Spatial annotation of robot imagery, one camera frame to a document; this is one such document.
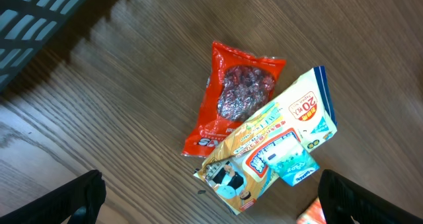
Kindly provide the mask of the orange tissue pack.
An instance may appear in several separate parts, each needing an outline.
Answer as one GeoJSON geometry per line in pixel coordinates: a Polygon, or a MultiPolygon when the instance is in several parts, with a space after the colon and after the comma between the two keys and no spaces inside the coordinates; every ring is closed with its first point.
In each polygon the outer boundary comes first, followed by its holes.
{"type": "Polygon", "coordinates": [[[296,220],[297,224],[327,224],[325,215],[317,198],[296,220]]]}

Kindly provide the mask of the green tissue pack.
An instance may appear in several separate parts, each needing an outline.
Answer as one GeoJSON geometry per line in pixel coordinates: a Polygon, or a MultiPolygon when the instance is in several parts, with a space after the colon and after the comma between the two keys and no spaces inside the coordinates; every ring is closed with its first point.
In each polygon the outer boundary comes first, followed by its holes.
{"type": "Polygon", "coordinates": [[[298,140],[290,135],[271,143],[264,153],[265,163],[290,186],[295,186],[320,169],[298,140]]]}

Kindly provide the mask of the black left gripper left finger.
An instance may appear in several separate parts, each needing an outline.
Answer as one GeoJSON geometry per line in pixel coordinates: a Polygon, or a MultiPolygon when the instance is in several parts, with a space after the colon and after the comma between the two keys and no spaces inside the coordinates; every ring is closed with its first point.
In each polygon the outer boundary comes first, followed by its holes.
{"type": "Polygon", "coordinates": [[[99,170],[90,170],[50,193],[1,217],[2,223],[96,222],[105,202],[106,185],[99,170]]]}

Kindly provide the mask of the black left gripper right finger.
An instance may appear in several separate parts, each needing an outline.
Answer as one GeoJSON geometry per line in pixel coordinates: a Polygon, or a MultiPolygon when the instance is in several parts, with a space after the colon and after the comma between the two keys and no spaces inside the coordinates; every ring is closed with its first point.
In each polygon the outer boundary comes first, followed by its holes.
{"type": "Polygon", "coordinates": [[[318,198],[327,224],[422,224],[422,219],[330,169],[321,175],[318,198]]]}

